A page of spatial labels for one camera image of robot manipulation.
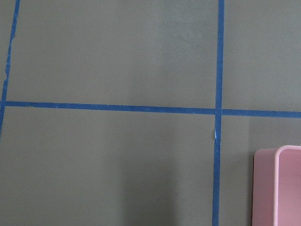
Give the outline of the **pink plastic bin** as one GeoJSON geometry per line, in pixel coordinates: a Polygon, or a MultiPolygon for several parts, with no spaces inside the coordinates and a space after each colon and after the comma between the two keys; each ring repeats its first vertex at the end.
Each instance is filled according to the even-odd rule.
{"type": "Polygon", "coordinates": [[[253,158],[254,226],[301,224],[301,148],[259,149],[253,158]]]}

